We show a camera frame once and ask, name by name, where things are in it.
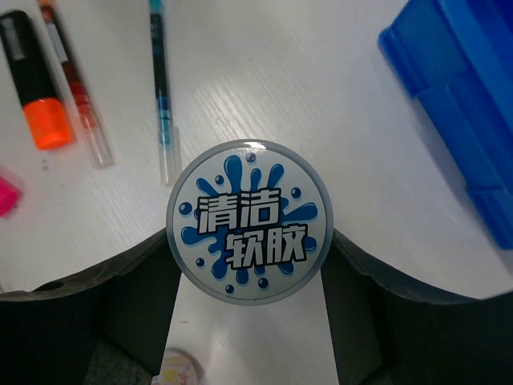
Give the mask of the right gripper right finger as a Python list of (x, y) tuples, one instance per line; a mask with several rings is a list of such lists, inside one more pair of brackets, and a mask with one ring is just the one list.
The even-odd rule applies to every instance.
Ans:
[(439, 289), (339, 232), (321, 279), (339, 383), (511, 383), (511, 294)]

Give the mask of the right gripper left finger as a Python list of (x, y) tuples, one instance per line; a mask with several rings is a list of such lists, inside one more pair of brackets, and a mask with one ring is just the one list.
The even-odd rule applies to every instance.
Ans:
[(160, 372), (179, 283), (159, 231), (35, 290), (2, 292), (2, 383), (150, 383)]

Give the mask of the pink capped bottle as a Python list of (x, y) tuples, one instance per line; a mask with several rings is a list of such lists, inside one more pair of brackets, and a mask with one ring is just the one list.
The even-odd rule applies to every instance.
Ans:
[(199, 385), (201, 369), (197, 361), (182, 350), (167, 348), (158, 375), (151, 380), (151, 385)]

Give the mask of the pink highlighter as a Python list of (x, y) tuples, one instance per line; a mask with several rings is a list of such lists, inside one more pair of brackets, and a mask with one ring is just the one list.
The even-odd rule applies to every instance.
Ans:
[(1, 218), (9, 216), (23, 196), (22, 180), (7, 168), (1, 167)]

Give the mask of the blue cleaning gel jar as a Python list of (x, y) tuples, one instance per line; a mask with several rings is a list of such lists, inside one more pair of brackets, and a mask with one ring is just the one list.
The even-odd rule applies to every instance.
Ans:
[(168, 244), (182, 273), (222, 302), (259, 306), (304, 287), (333, 239), (325, 184), (294, 151), (234, 140), (199, 155), (168, 202)]

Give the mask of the red pen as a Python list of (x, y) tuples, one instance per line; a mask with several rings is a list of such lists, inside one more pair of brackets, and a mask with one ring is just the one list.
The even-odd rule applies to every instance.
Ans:
[(54, 2), (38, 1), (38, 7), (70, 88), (93, 164), (98, 169), (110, 167), (115, 163), (111, 149)]

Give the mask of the blue pen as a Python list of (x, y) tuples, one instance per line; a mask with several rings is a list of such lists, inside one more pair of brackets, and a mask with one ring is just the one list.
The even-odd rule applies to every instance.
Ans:
[(162, 1), (149, 1), (148, 3), (160, 151), (160, 177), (164, 185), (171, 185), (175, 183), (180, 174), (181, 164), (179, 146), (174, 138), (175, 127), (168, 82), (164, 4)]

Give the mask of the orange highlighter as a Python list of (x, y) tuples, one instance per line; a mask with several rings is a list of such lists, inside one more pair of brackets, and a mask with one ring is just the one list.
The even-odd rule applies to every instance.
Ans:
[(73, 134), (63, 102), (25, 12), (1, 15), (1, 41), (35, 147), (46, 151), (71, 143)]

